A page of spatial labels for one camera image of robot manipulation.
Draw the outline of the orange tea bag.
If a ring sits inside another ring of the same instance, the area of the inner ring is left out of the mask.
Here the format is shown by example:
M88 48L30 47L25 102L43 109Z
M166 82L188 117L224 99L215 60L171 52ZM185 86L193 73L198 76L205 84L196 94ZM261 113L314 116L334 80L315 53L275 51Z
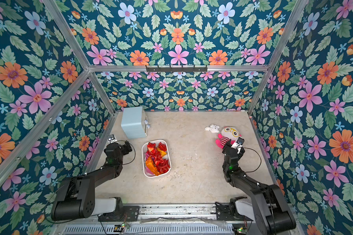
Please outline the orange tea bag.
M156 165L154 164L154 162L153 162L153 160L151 158L148 158L146 160L146 166L153 173L153 175L158 176L160 174L158 172L158 169L157 169Z

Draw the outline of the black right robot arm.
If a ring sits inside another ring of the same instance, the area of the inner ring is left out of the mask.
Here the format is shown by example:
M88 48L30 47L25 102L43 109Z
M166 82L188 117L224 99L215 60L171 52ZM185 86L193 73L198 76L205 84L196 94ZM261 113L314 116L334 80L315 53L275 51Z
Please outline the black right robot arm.
M276 235L297 227L295 217L278 185L261 183L248 175L238 162L245 153L244 139L227 141L223 147L223 174L227 183L243 191L251 200L244 206L243 199L231 199L230 212L238 213L258 226L263 235Z

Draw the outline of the red foil tea bag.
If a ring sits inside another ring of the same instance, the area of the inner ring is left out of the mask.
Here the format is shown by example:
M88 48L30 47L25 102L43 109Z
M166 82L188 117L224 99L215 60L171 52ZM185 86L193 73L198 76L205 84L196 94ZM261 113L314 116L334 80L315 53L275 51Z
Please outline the red foil tea bag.
M169 160L164 160L162 163L158 165L157 169L160 174L167 173L170 169Z
M161 156L154 156L152 160L156 166L164 164L165 162L165 160Z
M156 151L156 144L149 142L149 143L147 144L147 150L148 150L150 153Z
M163 152L167 152L167 146L166 146L166 144L160 142L157 147L158 147L159 150L161 150L161 151L163 151Z
M154 148L152 151L148 150L147 153L148 153L149 157L158 158L158 157L162 156L161 153L156 148Z

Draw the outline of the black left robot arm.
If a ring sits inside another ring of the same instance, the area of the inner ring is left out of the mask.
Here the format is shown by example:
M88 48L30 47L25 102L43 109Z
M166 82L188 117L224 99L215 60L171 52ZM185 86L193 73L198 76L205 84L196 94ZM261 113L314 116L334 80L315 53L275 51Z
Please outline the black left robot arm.
M124 141L122 145L120 141L110 143L104 149L106 161L103 166L90 173L64 180L56 193L51 219L53 221L76 220L107 213L116 218L124 216L121 198L99 199L96 197L95 189L119 177L123 170L123 158L132 151L128 141Z

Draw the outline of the yellow tea bag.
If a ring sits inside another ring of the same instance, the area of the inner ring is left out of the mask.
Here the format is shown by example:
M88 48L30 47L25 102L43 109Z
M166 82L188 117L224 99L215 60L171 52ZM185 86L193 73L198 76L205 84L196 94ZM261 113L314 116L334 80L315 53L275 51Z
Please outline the yellow tea bag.
M164 157L164 156L167 155L167 152L166 152L166 151L163 151L163 150L161 150L161 149L159 149L159 148L157 148L157 150L158 150L158 152L160 153L160 155L161 155L162 157Z

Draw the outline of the white plastic storage box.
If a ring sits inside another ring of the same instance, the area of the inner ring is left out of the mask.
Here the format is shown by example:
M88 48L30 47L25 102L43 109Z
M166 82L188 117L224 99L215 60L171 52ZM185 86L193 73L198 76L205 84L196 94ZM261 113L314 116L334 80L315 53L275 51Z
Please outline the white plastic storage box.
M157 178L171 171L171 160L167 143L155 140L142 147L143 173L148 178Z

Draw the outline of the pink tea bag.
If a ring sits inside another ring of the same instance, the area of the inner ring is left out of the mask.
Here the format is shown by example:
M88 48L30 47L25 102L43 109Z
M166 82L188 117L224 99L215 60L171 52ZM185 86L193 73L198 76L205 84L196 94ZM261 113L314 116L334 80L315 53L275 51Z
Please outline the pink tea bag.
M146 166L146 160L148 159L148 153L144 154L144 168L145 168L145 173L148 176L153 176L153 173L148 169L148 167Z

